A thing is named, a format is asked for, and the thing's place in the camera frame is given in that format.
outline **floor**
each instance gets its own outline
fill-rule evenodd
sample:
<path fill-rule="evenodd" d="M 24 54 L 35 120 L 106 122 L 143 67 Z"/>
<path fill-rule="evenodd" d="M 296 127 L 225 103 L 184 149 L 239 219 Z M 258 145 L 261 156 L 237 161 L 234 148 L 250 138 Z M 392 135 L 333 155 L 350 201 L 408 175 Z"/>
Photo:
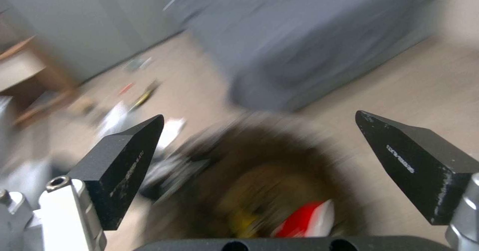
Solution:
<path fill-rule="evenodd" d="M 161 113 L 185 118 L 184 130 L 174 141 L 181 145 L 201 130 L 244 113 L 225 101 L 226 84 L 216 66 L 188 33 L 145 52 L 153 62 L 137 72 L 119 65 L 82 86 L 99 108 L 123 100 L 130 104 L 157 79 L 158 91 L 137 112 L 137 120 Z M 479 52 L 429 39 L 407 50 L 371 73 L 333 91 L 296 115 L 323 126 L 333 136 L 335 158 L 349 179 L 354 179 L 366 220 L 373 235 L 415 235 L 445 243 L 445 227 L 432 227 L 380 167 L 354 122 L 365 110 L 409 125 L 427 127 L 464 152 L 479 159 Z M 118 92 L 130 82 L 124 95 Z M 97 140 L 92 118 L 59 111 L 27 128 L 18 145 L 34 146 L 15 159 L 54 156 L 75 164 Z M 136 198 L 118 231 L 107 232 L 107 250 L 141 246 L 141 228 L 149 203 Z"/>

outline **gray cabinet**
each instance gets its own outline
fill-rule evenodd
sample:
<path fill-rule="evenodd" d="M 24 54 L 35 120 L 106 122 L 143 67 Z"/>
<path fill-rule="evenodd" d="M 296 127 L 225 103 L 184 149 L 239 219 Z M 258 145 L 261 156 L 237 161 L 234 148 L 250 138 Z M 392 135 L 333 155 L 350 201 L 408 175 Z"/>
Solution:
<path fill-rule="evenodd" d="M 169 1 L 7 0 L 79 80 L 176 33 L 162 12 Z"/>

